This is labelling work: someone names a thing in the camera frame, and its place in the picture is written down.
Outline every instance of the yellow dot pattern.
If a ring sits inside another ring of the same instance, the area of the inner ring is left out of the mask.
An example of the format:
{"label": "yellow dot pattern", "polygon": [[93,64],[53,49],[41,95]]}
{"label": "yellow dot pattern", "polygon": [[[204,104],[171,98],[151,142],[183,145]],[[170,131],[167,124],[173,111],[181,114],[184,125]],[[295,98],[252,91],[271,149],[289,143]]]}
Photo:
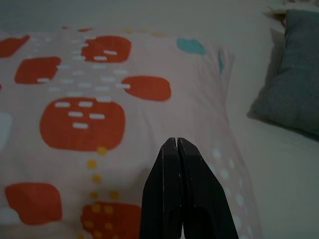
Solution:
{"label": "yellow dot pattern", "polygon": [[117,191],[109,192],[109,198],[112,200],[118,200],[120,198],[120,194]]}
{"label": "yellow dot pattern", "polygon": [[162,32],[154,32],[154,33],[152,33],[152,36],[162,37],[162,36],[167,36],[167,35],[165,33],[162,33]]}
{"label": "yellow dot pattern", "polygon": [[106,147],[98,147],[97,152],[99,155],[106,155],[107,149]]}
{"label": "yellow dot pattern", "polygon": [[96,160],[95,159],[90,159],[86,163],[86,167],[88,169],[96,169]]}
{"label": "yellow dot pattern", "polygon": [[112,206],[105,206],[103,211],[105,214],[113,214],[114,208]]}
{"label": "yellow dot pattern", "polygon": [[112,223],[105,223],[104,225],[106,230],[112,230],[113,229],[113,224]]}
{"label": "yellow dot pattern", "polygon": [[100,175],[98,175],[98,174],[94,174],[92,176],[92,182],[99,184],[99,183],[102,182],[102,177]]}
{"label": "yellow dot pattern", "polygon": [[101,212],[101,205],[95,203],[92,205],[91,209],[92,209],[93,213],[99,213],[99,212]]}
{"label": "yellow dot pattern", "polygon": [[77,239],[85,239],[82,234],[78,234]]}
{"label": "yellow dot pattern", "polygon": [[93,228],[93,222],[91,221],[85,221],[83,224],[87,228]]}
{"label": "yellow dot pattern", "polygon": [[94,236],[95,236],[97,239],[100,239],[100,238],[102,238],[102,233],[100,233],[99,231],[94,231]]}
{"label": "yellow dot pattern", "polygon": [[131,30],[131,29],[124,29],[123,32],[128,33],[128,34],[131,34],[131,33],[133,33],[134,31]]}
{"label": "yellow dot pattern", "polygon": [[90,193],[90,198],[97,199],[99,197],[99,193],[96,191],[93,191]]}

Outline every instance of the mattress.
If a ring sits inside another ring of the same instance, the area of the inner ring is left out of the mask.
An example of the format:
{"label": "mattress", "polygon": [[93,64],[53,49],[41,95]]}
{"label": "mattress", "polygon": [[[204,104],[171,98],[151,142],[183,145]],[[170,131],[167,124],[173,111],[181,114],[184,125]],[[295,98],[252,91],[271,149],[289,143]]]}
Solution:
{"label": "mattress", "polygon": [[112,26],[201,34],[228,46],[235,63],[227,96],[229,123],[252,180],[264,237],[319,236],[319,143],[249,117],[283,43],[281,24],[261,0],[2,1],[0,28],[54,31]]}

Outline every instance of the clip jaw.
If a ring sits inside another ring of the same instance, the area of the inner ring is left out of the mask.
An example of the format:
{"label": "clip jaw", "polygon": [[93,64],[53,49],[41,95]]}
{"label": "clip jaw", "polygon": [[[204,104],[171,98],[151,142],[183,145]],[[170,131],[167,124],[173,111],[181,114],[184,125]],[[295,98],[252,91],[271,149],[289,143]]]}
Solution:
{"label": "clip jaw", "polygon": [[161,147],[143,191],[140,239],[238,239],[224,190],[184,138]]}
{"label": "clip jaw", "polygon": [[177,239],[182,229],[182,181],[174,138],[160,148],[145,183],[140,239]]}

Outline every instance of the teal spot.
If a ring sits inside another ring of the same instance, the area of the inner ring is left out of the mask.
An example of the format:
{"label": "teal spot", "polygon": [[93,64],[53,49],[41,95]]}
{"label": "teal spot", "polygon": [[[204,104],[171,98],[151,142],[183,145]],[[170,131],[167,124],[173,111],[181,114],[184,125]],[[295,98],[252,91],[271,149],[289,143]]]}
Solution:
{"label": "teal spot", "polygon": [[219,74],[221,75],[224,71],[224,63],[223,58],[221,56],[221,52],[218,52],[218,65],[219,65]]}
{"label": "teal spot", "polygon": [[190,54],[199,54],[199,55],[206,54],[204,46],[196,39],[185,39],[185,38],[179,37],[177,39],[177,47],[179,50],[190,53]]}

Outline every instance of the white dash pattern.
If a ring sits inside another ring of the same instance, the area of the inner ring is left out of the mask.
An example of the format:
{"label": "white dash pattern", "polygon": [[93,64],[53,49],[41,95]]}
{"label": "white dash pattern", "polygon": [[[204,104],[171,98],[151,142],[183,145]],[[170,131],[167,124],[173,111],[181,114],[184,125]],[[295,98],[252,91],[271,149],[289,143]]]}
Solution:
{"label": "white dash pattern", "polygon": [[75,43],[80,43],[80,42],[81,42],[81,40],[79,40],[79,39],[78,39],[78,40],[72,40],[72,41],[71,41],[71,43],[73,43],[73,44],[75,44]]}
{"label": "white dash pattern", "polygon": [[95,90],[96,90],[96,91],[109,91],[109,90],[110,90],[110,87],[107,87],[107,86],[97,86],[97,87],[95,87]]}
{"label": "white dash pattern", "polygon": [[73,79],[61,79],[60,82],[62,84],[72,84],[72,83],[74,83],[74,80]]}
{"label": "white dash pattern", "polygon": [[115,81],[115,77],[113,77],[113,76],[103,76],[103,77],[101,77],[101,81],[102,82],[114,82]]}
{"label": "white dash pattern", "polygon": [[117,88],[122,88],[122,89],[130,89],[131,88],[131,85],[130,84],[116,84],[116,87]]}
{"label": "white dash pattern", "polygon": [[75,112],[75,111],[69,111],[68,115],[70,117],[83,117],[83,113],[82,112]]}
{"label": "white dash pattern", "polygon": [[81,82],[81,83],[78,84],[78,87],[80,87],[80,88],[89,88],[89,87],[92,87],[92,83]]}
{"label": "white dash pattern", "polygon": [[110,96],[98,96],[96,98],[97,102],[102,102],[102,103],[107,103],[107,102],[111,102],[112,98]]}
{"label": "white dash pattern", "polygon": [[80,101],[79,102],[79,107],[92,107],[93,106],[93,102],[92,101]]}
{"label": "white dash pattern", "polygon": [[93,69],[105,69],[106,65],[101,65],[101,64],[94,64],[92,66]]}
{"label": "white dash pattern", "polygon": [[94,56],[94,60],[96,61],[106,61],[106,56]]}
{"label": "white dash pattern", "polygon": [[73,76],[83,76],[83,75],[85,75],[85,72],[84,71],[73,71],[72,75]]}
{"label": "white dash pattern", "polygon": [[117,55],[118,54],[116,51],[108,51],[108,50],[105,50],[104,53],[109,54],[109,55]]}
{"label": "white dash pattern", "polygon": [[90,114],[89,117],[90,117],[90,119],[93,119],[93,120],[104,120],[105,119],[104,114]]}
{"label": "white dash pattern", "polygon": [[83,129],[86,129],[89,127],[87,123],[73,123],[72,126],[74,128],[83,128]]}
{"label": "white dash pattern", "polygon": [[47,83],[47,82],[50,82],[50,79],[49,78],[38,78],[36,81],[38,83]]}
{"label": "white dash pattern", "polygon": [[79,97],[79,96],[82,96],[83,93],[82,92],[68,92],[66,95],[69,97]]}

